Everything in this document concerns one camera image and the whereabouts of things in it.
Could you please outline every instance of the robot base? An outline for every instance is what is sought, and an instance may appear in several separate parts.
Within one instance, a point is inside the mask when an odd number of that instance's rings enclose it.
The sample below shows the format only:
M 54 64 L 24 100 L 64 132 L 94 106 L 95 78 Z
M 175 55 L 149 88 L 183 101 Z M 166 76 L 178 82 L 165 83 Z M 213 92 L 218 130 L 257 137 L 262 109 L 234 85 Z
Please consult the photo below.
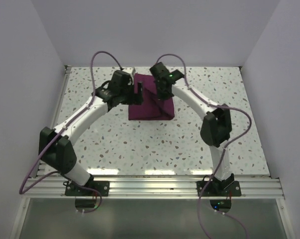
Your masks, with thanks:
M 66 186 L 65 196 L 69 197 L 87 197 L 92 196 L 94 193 L 90 190 L 84 190 L 69 181 L 63 183 Z M 101 196 L 107 197 L 109 195 L 110 182 L 109 181 L 91 181 L 88 188 L 92 188 L 100 192 Z
M 208 181 L 197 181 L 197 191 L 198 196 L 200 196 L 200 192 L 203 189 L 203 187 L 207 184 Z M 234 174 L 231 174 L 231 176 L 228 179 L 225 179 L 223 181 L 219 181 L 216 178 L 213 178 L 213 180 L 210 182 L 210 184 L 207 186 L 207 188 L 204 190 L 202 197 L 240 197 L 241 196 L 241 190 L 240 185 L 238 181 L 234 180 Z

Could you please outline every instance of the glass panel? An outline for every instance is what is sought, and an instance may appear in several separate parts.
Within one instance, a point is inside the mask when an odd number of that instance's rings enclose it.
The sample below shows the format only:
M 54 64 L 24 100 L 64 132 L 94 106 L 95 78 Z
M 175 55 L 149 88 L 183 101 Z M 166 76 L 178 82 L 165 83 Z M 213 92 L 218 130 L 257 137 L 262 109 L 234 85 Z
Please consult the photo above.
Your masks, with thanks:
M 32 199 L 21 239 L 205 239 L 196 200 L 105 199 L 95 212 L 76 213 L 74 199 Z M 286 239 L 276 200 L 233 200 L 229 213 L 250 239 Z M 242 227 L 202 201 L 203 223 L 213 239 L 244 239 Z

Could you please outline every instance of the metal base plate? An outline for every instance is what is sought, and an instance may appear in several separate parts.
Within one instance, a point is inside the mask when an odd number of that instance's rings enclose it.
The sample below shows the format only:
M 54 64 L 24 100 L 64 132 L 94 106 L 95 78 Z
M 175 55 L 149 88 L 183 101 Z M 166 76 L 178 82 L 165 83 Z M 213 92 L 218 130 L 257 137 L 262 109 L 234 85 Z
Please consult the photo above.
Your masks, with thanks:
M 208 181 L 197 181 L 196 182 L 198 196 L 200 196 L 200 192 L 207 182 Z M 227 197 L 229 195 L 231 195 L 232 197 L 240 197 L 241 196 L 241 190 L 240 190 L 240 185 L 239 185 L 238 181 L 234 181 L 232 184 L 230 184 L 227 188 L 225 188 L 223 191 L 220 191 L 219 193 L 215 192 L 215 189 L 212 186 L 212 182 L 210 182 L 208 187 L 203 192 L 202 197 Z
M 107 197 L 109 195 L 110 182 L 109 181 L 93 181 L 90 183 L 89 188 L 96 189 L 100 192 L 101 196 Z M 73 184 L 66 187 L 65 196 L 72 197 L 84 197 L 92 196 L 93 192 L 88 190 L 82 190 Z

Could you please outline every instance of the maroon towel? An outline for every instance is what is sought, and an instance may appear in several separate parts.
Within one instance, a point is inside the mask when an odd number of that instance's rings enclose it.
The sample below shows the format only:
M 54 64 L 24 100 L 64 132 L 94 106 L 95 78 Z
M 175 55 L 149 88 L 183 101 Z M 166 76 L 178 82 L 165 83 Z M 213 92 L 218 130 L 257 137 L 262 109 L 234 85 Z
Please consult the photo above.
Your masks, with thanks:
M 134 85 L 137 92 L 137 83 L 143 83 L 143 103 L 140 106 L 129 106 L 129 120 L 171 120 L 174 118 L 173 99 L 158 100 L 154 77 L 135 74 Z

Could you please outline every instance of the cable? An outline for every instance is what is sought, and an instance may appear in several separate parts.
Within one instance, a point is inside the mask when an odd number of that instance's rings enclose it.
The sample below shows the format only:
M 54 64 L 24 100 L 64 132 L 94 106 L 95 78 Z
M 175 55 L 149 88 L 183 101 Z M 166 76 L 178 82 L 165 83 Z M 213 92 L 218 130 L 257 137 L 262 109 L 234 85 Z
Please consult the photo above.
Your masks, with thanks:
M 92 98 L 90 100 L 90 102 L 88 103 L 88 105 L 86 107 L 84 107 L 80 112 L 78 112 L 75 116 L 72 117 L 72 119 L 70 119 L 64 126 L 63 128 L 56 134 L 56 136 L 44 147 L 44 149 L 40 152 L 40 154 L 38 155 L 36 161 L 33 163 L 33 165 L 30 167 L 29 171 L 26 173 L 26 176 L 23 179 L 23 182 L 21 183 L 21 186 L 19 188 L 19 194 L 24 194 L 26 193 L 29 189 L 31 189 L 33 186 L 35 186 L 37 183 L 39 183 L 40 181 L 42 181 L 43 179 L 47 178 L 48 176 L 54 174 L 54 173 L 58 173 L 58 171 L 53 171 L 50 172 L 44 176 L 42 176 L 41 178 L 39 178 L 38 180 L 36 180 L 33 184 L 31 184 L 29 187 L 27 187 L 26 189 L 24 189 L 25 184 L 28 180 L 28 178 L 30 177 L 31 172 L 34 170 L 34 168 L 36 167 L 36 165 L 38 164 L 38 162 L 40 161 L 40 159 L 42 158 L 42 156 L 46 153 L 46 151 L 49 149 L 49 147 L 59 138 L 59 136 L 61 136 L 61 134 L 66 130 L 66 128 L 73 122 L 75 121 L 80 115 L 82 115 L 94 102 L 95 97 L 96 97 L 96 84 L 95 84 L 95 78 L 94 78 L 94 72 L 93 72 L 93 64 L 94 64 L 94 59 L 95 57 L 100 54 L 100 53 L 104 53 L 107 54 L 109 56 L 111 56 L 115 62 L 118 64 L 118 66 L 120 67 L 121 70 L 123 70 L 122 66 L 120 65 L 120 63 L 118 62 L 118 60 L 111 55 L 110 53 L 106 52 L 106 51 L 98 51 L 96 52 L 91 59 L 90 62 L 90 73 L 91 73 L 91 81 L 92 81 L 92 87 L 93 87 L 93 93 L 92 93 Z
M 208 105 L 208 106 L 210 106 L 210 107 L 215 107 L 215 108 L 220 108 L 220 109 L 228 109 L 228 110 L 234 110 L 234 111 L 241 112 L 241 113 L 243 113 L 244 115 L 246 115 L 246 116 L 248 117 L 248 120 L 249 120 L 249 124 L 248 124 L 247 129 L 246 129 L 244 132 L 242 132 L 239 136 L 233 138 L 232 140 L 230 140 L 229 142 L 227 142 L 227 143 L 225 144 L 225 146 L 223 147 L 223 152 L 222 152 L 222 154 L 221 154 L 219 163 L 218 163 L 218 165 L 217 165 L 216 168 L 215 168 L 215 171 L 211 174 L 211 176 L 210 176 L 210 178 L 209 178 L 209 181 L 204 185 L 203 189 L 202 189 L 201 192 L 200 192 L 200 196 L 199 196 L 199 200 L 198 200 L 198 205 L 197 205 L 197 215 L 198 215 L 200 227 L 202 228 L 202 230 L 204 231 L 204 233 L 206 234 L 206 236 L 207 236 L 209 239 L 212 239 L 212 237 L 210 236 L 210 234 L 208 233 L 208 231 L 205 229 L 205 227 L 204 227 L 204 225 L 203 225 L 203 223 L 202 223 L 202 221 L 201 221 L 201 217 L 200 217 L 200 202 L 201 202 L 201 197 L 202 197 L 203 192 L 205 191 L 205 189 L 208 187 L 208 185 L 209 185 L 210 182 L 212 181 L 212 179 L 213 179 L 213 177 L 215 176 L 216 172 L 218 171 L 218 169 L 219 169 L 219 167 L 220 167 L 220 165 L 221 165 L 221 163 L 222 163 L 222 161 L 223 161 L 223 159 L 224 159 L 224 156 L 225 156 L 225 152 L 226 152 L 226 150 L 227 150 L 227 147 L 228 147 L 231 143 L 233 143 L 234 141 L 236 141 L 237 139 L 239 139 L 240 137 L 242 137 L 242 136 L 244 136 L 245 134 L 247 134 L 247 132 L 248 132 L 248 131 L 250 130 L 250 128 L 251 128 L 251 125 L 252 125 L 252 119 L 251 119 L 251 117 L 249 116 L 249 114 L 248 114 L 247 112 L 245 112 L 244 110 L 241 110 L 241 109 L 238 109 L 238 108 L 235 108 L 235 107 L 229 107 L 229 106 L 212 105 L 212 104 L 210 104 L 209 102 L 207 102 L 206 100 L 204 100 L 201 96 L 199 96 L 199 95 L 198 95 L 198 94 L 190 87 L 190 85 L 189 85 L 189 83 L 188 83 L 188 80 L 187 80 L 187 76 L 186 76 L 186 65 L 185 65 L 184 60 L 183 60 L 180 56 L 178 56 L 178 55 L 176 55 L 176 54 L 164 54 L 164 55 L 160 56 L 160 57 L 157 59 L 156 63 L 158 63 L 159 60 L 160 60 L 162 57 L 164 57 L 164 56 L 174 56 L 174 57 L 178 58 L 178 59 L 182 62 L 182 65 L 183 65 L 183 68 L 184 68 L 184 81 L 185 81 L 185 84 L 186 84 L 187 88 L 188 88 L 188 89 L 189 89 L 189 90 L 190 90 L 197 98 L 199 98 L 203 103 L 205 103 L 206 105 Z M 228 215 L 228 214 L 225 214 L 225 215 L 228 216 L 229 218 L 232 218 L 232 219 L 234 219 L 235 221 L 237 221 L 237 222 L 242 226 L 242 228 L 244 229 L 245 234 L 246 234 L 246 238 L 249 239 L 249 235 L 248 235 L 247 229 L 246 229 L 246 227 L 243 225 L 243 223 L 240 222 L 237 218 L 235 218 L 235 217 L 233 217 L 233 216 L 231 216 L 231 215 Z
M 105 81 L 102 83 L 101 87 L 105 87 L 106 84 L 108 84 L 110 81 Z
M 205 175 L 205 176 L 203 177 L 203 180 L 202 180 L 203 182 L 204 182 L 204 180 L 205 180 L 206 177 L 208 177 L 208 179 L 210 178 L 209 175 Z
M 227 197 L 226 197 L 226 199 L 225 199 L 225 200 L 227 200 L 227 199 L 228 199 L 228 197 L 229 197 L 229 199 L 230 199 L 230 201 L 231 201 L 231 197 L 232 197 L 232 193 L 231 193 L 231 191 L 228 193 L 228 195 L 227 195 Z

